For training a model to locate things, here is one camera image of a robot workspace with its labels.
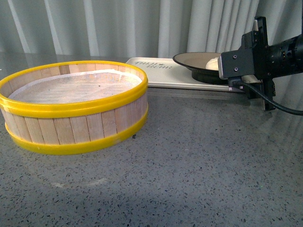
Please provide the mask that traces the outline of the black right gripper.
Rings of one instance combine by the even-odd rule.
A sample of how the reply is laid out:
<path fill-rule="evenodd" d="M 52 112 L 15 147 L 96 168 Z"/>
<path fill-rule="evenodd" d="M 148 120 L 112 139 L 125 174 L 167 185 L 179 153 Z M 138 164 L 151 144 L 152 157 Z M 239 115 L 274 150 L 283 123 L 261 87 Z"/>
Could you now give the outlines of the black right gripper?
<path fill-rule="evenodd" d="M 254 74 L 228 78 L 228 86 L 243 90 L 248 99 L 266 96 L 268 100 L 263 100 L 263 109 L 265 111 L 274 110 L 275 107 L 271 101 L 275 96 L 275 84 L 266 66 L 266 54 L 269 46 L 265 17 L 256 17 L 252 31 L 242 36 L 239 49 L 248 48 L 252 49 L 253 53 Z"/>

